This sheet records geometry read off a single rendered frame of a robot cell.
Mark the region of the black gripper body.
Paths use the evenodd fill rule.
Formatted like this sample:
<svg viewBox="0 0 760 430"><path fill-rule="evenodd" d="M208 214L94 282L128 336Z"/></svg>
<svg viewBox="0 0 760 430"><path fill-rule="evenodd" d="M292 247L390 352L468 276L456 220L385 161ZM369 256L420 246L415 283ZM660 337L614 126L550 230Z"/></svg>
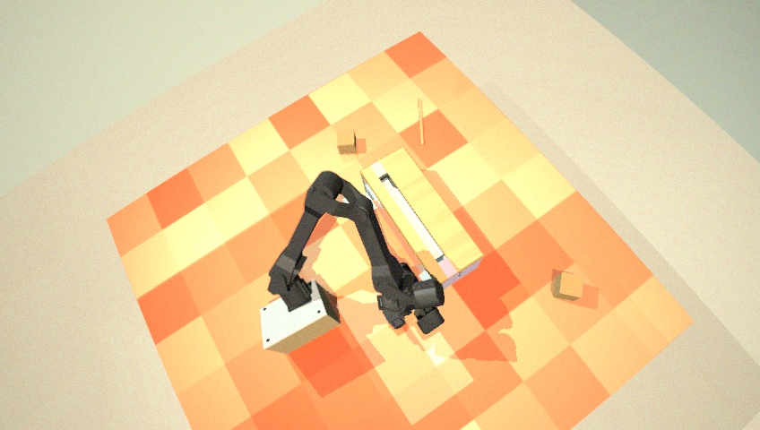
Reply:
<svg viewBox="0 0 760 430"><path fill-rule="evenodd" d="M401 262L400 265L402 268L412 273L410 266L406 262ZM402 288L404 280L405 279L402 278L399 288ZM442 323L445 322L442 315L436 309L433 309L432 307L423 308L419 310L421 312L420 315L422 316L422 319L420 319L417 322L417 325L423 334L429 334L432 330L434 330L435 328L437 328L438 326L440 326Z"/></svg>

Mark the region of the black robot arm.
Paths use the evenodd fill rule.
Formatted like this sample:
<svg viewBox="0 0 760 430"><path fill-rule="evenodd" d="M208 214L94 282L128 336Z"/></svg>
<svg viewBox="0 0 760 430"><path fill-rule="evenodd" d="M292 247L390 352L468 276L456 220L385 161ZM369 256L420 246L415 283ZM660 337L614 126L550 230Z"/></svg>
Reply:
<svg viewBox="0 0 760 430"><path fill-rule="evenodd" d="M339 194L349 203L336 201ZM354 221L371 263L374 290L381 294L376 296L378 309L395 330L406 324L405 316L413 313L410 310L413 306L423 309L444 305L442 282L436 279L416 282L416 275L402 268L391 255L372 201L349 181L325 170L308 187L295 232L269 270L271 280L267 290L273 296L280 295L289 312L312 301L310 287L298 274L307 261L304 247L325 213ZM399 288L402 278L405 280ZM402 314L403 311L407 312Z"/></svg>

